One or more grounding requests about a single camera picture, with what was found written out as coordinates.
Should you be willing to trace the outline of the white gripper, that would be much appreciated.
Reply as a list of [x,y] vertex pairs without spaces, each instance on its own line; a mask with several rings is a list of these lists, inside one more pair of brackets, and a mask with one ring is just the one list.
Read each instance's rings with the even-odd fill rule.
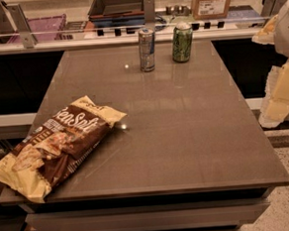
[[[276,51],[289,57],[289,0],[278,15],[252,36],[253,43],[273,45]],[[282,67],[274,65],[267,75],[265,96],[261,102],[259,123],[263,128],[273,129],[289,115],[289,59]]]

